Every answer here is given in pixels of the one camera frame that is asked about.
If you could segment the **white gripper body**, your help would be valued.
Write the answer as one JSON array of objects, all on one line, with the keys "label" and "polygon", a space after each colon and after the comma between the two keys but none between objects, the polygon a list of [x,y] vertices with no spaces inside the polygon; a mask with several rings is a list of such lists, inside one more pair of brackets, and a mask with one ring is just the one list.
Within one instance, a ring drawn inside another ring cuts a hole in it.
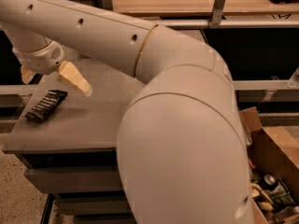
[{"label": "white gripper body", "polygon": [[55,41],[37,51],[25,52],[15,48],[12,51],[22,66],[41,75],[49,75],[56,71],[64,59],[64,50]]}]

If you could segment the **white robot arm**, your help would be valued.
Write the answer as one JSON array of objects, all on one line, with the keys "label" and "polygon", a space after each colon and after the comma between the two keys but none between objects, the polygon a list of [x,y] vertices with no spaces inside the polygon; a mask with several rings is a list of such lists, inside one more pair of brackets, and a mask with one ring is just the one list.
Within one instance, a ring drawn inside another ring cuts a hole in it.
[{"label": "white robot arm", "polygon": [[142,83],[117,138],[136,224],[254,224],[247,136],[216,50],[68,0],[0,0],[0,20],[10,32],[43,35]]}]

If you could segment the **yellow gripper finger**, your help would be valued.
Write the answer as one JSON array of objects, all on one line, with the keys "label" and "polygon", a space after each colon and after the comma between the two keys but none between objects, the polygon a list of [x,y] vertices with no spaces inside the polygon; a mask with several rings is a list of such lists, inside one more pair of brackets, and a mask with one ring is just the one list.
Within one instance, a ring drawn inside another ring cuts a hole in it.
[{"label": "yellow gripper finger", "polygon": [[92,94],[92,86],[73,63],[62,61],[57,69],[57,73],[59,81],[73,87],[85,96],[90,96]]},{"label": "yellow gripper finger", "polygon": [[33,82],[36,76],[36,72],[26,68],[25,66],[21,67],[21,81],[28,85],[29,83]]}]

